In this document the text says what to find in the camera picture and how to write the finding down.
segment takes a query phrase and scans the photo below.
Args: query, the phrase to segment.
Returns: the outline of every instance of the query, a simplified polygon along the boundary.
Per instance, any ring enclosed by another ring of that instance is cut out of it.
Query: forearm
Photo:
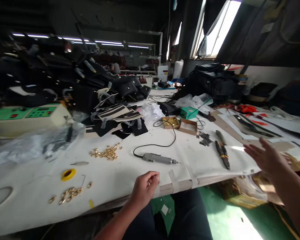
[[[128,201],[113,219],[111,219],[97,234],[95,240],[121,240],[130,223],[135,219],[139,212],[140,211]]]
[[[280,173],[270,176],[270,181],[300,232],[300,177],[291,169],[285,168]]]

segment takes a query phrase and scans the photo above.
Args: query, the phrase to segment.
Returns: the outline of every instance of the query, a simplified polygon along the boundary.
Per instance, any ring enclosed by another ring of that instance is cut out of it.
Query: floor
[[[214,240],[295,239],[271,204],[249,210],[224,201],[216,185],[200,187],[199,191]],[[151,205],[154,214],[162,210],[166,213],[161,212],[169,232],[174,219],[173,199],[171,196],[156,198],[151,200]]]

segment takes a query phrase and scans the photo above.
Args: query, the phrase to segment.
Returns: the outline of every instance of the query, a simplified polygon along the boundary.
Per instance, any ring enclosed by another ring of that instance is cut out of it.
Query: masking tape
[[[179,192],[179,183],[177,181],[176,176],[174,175],[173,169],[169,171],[169,177],[171,179],[171,183],[173,186],[173,193],[177,193]]]
[[[91,209],[94,208],[92,199],[89,200],[89,204],[90,204],[90,208],[91,208]]]
[[[189,165],[186,165],[186,167],[187,167],[187,170],[189,172],[189,175],[190,175],[190,178],[191,178],[191,181],[192,181],[192,187],[191,187],[191,189],[192,188],[197,188],[198,184],[199,184],[199,180],[194,175],[192,168]]]
[[[156,190],[154,191],[153,198],[157,198],[159,196],[160,196],[160,186],[158,185],[156,187]]]
[[[65,172],[62,174],[61,180],[62,180],[62,181],[68,181],[68,180],[70,180],[71,178],[73,178],[74,175],[76,175],[76,170],[75,170],[74,168],[69,169],[69,170],[65,171]]]

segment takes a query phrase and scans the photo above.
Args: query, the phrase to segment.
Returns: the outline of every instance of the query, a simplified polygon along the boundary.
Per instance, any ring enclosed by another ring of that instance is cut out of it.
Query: box of gold rivets
[[[174,117],[163,117],[162,118],[163,121],[166,121],[166,122],[163,122],[163,125],[164,125],[164,129],[179,129],[180,127],[180,122],[179,120],[177,119],[176,116]]]

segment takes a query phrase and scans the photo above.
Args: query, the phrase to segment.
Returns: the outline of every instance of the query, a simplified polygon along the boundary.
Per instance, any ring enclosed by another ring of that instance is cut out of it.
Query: person's right hand
[[[160,182],[160,173],[149,171],[137,177],[129,199],[135,207],[142,210],[153,198],[154,191]]]
[[[291,169],[285,157],[280,154],[273,146],[271,146],[263,138],[259,139],[262,150],[255,145],[243,145],[244,151],[248,153],[257,163],[258,167],[268,176],[282,172],[285,169]]]

